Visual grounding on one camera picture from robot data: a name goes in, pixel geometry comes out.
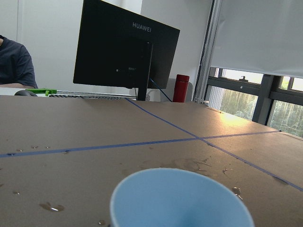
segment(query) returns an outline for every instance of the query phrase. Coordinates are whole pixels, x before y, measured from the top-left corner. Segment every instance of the computer monitor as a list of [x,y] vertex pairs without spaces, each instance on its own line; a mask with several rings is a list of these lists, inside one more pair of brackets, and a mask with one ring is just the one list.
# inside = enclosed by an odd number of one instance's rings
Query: computer monitor
[[166,88],[180,31],[101,0],[84,0],[73,83]]

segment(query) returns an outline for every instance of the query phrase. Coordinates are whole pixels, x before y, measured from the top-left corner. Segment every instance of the table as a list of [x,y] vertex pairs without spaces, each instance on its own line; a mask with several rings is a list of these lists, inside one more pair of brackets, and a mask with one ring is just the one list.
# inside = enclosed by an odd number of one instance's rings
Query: table
[[115,186],[155,167],[241,188],[257,227],[303,226],[300,138],[192,102],[0,96],[0,106],[0,227],[108,226]]

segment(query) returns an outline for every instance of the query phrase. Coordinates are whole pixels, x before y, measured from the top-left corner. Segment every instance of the computer mouse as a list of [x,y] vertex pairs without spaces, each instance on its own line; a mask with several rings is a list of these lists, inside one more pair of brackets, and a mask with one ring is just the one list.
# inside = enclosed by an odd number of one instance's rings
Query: computer mouse
[[37,96],[34,92],[28,90],[21,90],[15,93],[16,96]]

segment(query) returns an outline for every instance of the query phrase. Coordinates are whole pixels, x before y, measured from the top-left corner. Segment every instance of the red bottle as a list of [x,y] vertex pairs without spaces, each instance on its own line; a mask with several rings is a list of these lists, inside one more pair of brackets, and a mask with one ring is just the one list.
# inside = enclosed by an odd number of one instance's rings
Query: red bottle
[[185,102],[188,81],[189,81],[189,76],[180,75],[180,74],[177,75],[174,97],[172,100],[173,102],[177,102],[177,103]]

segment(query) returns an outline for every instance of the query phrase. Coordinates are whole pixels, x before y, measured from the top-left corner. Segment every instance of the dark blue t-shirt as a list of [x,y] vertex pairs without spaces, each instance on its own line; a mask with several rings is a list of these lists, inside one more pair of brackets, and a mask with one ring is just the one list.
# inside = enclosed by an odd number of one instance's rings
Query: dark blue t-shirt
[[0,84],[19,83],[37,88],[32,58],[24,45],[0,35]]

